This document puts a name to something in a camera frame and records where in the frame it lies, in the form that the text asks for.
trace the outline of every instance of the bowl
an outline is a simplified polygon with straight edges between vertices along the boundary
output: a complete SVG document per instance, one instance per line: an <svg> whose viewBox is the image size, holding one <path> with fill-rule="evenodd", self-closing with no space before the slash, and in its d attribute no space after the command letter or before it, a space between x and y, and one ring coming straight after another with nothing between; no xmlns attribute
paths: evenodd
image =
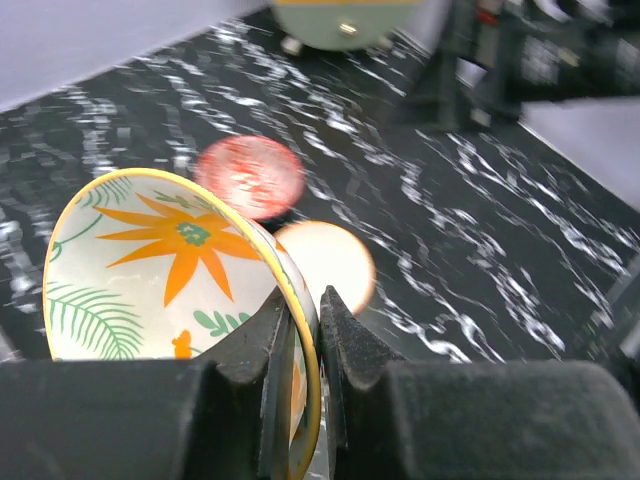
<svg viewBox="0 0 640 480"><path fill-rule="evenodd" d="M313 300L269 233L189 180L154 169L116 170L65 207L45 259L51 355L193 358L246 321L276 285L298 329L292 434L305 408L309 421L304 453L291 458L290 470L301 478L320 422Z"/></svg>

